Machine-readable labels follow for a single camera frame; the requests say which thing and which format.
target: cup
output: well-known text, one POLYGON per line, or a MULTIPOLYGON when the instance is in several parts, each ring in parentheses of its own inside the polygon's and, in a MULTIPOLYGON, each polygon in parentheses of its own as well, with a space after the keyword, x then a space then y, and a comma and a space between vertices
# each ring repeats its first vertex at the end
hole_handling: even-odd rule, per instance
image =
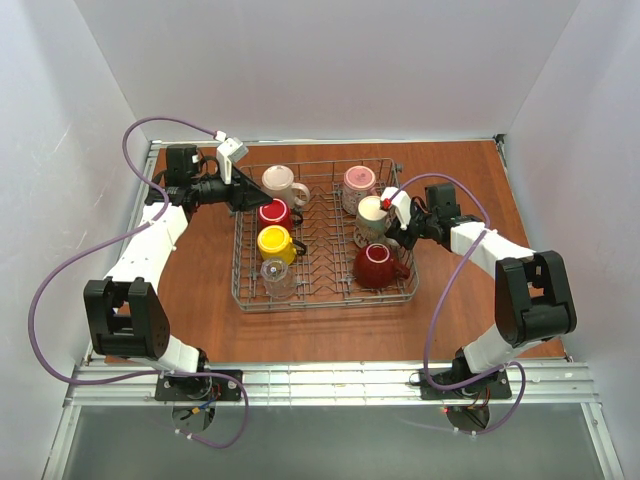
POLYGON ((358 204, 368 195, 376 195, 376 174, 363 165, 351 167, 344 174, 342 184, 342 208, 355 215, 358 204))
POLYGON ((280 225, 293 232, 293 227, 302 223, 302 214, 297 210, 291 210, 289 206, 279 198, 274 198, 269 205, 263 205, 258 209, 258 226, 260 230, 269 225, 280 225))
POLYGON ((406 280, 410 275, 409 268, 381 243, 373 243, 360 250, 353 262, 353 276, 365 288, 385 288, 396 279, 406 280))
POLYGON ((270 297, 287 298, 296 292, 296 276, 282 258, 271 257, 262 262, 260 274, 270 297))
POLYGON ((267 168, 262 174, 262 190, 273 198, 284 200, 289 208, 302 207, 311 200, 311 192, 306 185, 294 182, 293 172, 284 165, 267 168))
POLYGON ((380 197, 365 197, 358 204, 353 241, 360 248, 372 243, 384 243, 384 232, 390 225, 389 214, 380 208, 380 197))
POLYGON ((291 265, 296 255, 307 253, 307 246, 291 238, 286 228, 269 225, 258 234, 258 249, 263 260, 280 257, 291 265))

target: red mug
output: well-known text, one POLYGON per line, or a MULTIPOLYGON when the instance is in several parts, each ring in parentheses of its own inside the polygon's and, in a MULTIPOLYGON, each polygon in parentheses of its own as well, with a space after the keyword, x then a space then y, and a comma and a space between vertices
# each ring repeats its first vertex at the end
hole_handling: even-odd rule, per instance
POLYGON ((380 289, 388 287, 397 278, 406 280, 411 271, 381 243, 372 243, 361 249, 353 263, 353 275, 365 288, 380 289))
POLYGON ((279 198, 274 198, 273 202, 269 205, 263 205, 258 210, 258 225, 260 226, 260 230, 271 225, 280 225, 291 233, 293 227, 297 227, 301 223, 302 214, 296 210, 291 210, 289 206, 279 198))

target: metal wire basket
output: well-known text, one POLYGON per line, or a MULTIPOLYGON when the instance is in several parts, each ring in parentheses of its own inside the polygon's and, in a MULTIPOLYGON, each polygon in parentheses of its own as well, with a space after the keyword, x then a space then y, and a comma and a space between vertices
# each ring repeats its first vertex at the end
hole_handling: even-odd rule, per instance
MULTIPOLYGON (((356 307, 404 303, 418 288, 418 272, 411 251, 400 249, 399 260, 410 269, 406 280, 380 290, 361 287, 354 281, 353 261, 359 248, 353 241, 355 216, 342 208, 344 173, 355 165, 364 165, 376 173, 377 189, 398 186, 401 165, 390 158, 288 163, 296 181, 311 191, 304 207, 304 222, 295 227, 293 237, 308 247, 290 268, 296 274, 297 291, 286 299, 267 295, 260 276, 262 258, 256 241, 257 211, 236 214, 231 293, 247 312, 302 310, 319 307, 356 307)), ((271 165, 241 168, 259 185, 262 174, 271 165)))

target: wooden tabletop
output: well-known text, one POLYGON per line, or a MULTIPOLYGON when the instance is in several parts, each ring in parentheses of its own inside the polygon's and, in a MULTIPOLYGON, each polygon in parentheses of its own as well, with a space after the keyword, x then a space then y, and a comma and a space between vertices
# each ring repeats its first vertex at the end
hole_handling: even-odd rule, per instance
MULTIPOLYGON (((504 169, 490 141, 257 146, 250 147, 241 164, 377 157, 403 164, 401 182, 424 172, 452 175, 480 199, 493 228, 527 245, 504 169)), ((161 151, 156 171, 164 166, 161 151)), ((417 182, 409 193, 424 196, 428 183, 417 182)), ((463 193, 458 192, 457 198, 463 213, 479 215, 463 193)), ((200 208, 169 258, 159 286, 171 333, 203 348, 213 362, 419 360, 435 304, 460 261, 434 242, 419 241, 414 253, 420 286, 403 305, 245 313, 231 295, 233 241, 234 219, 227 207, 200 208)), ((453 358, 459 347, 493 325, 493 301, 493 280, 475 265, 466 266, 442 311, 431 358, 453 358)), ((559 357, 564 349, 554 340, 525 356, 559 357)))

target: rack wire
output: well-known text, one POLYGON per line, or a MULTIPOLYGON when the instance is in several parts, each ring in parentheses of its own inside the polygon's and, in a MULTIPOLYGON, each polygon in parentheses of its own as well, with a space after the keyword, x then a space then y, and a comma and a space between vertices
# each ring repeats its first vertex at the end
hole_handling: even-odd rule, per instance
MULTIPOLYGON (((359 251, 353 241, 355 216, 342 208, 344 173, 364 165, 376 173, 376 188, 399 186, 396 165, 390 158, 299 162, 284 164, 311 191, 303 207, 304 221, 295 227, 293 238, 307 245, 307 254, 298 256, 290 268, 296 280, 296 293, 286 299, 272 299, 260 276, 262 258, 257 247, 257 211, 236 214, 231 293, 247 312, 303 310, 320 307, 357 307, 408 302, 418 288, 418 271, 411 251, 400 248, 398 259, 410 269, 406 280, 371 290, 354 280, 353 261, 359 251)), ((262 174, 271 165, 247 165, 241 170, 262 185, 262 174)))

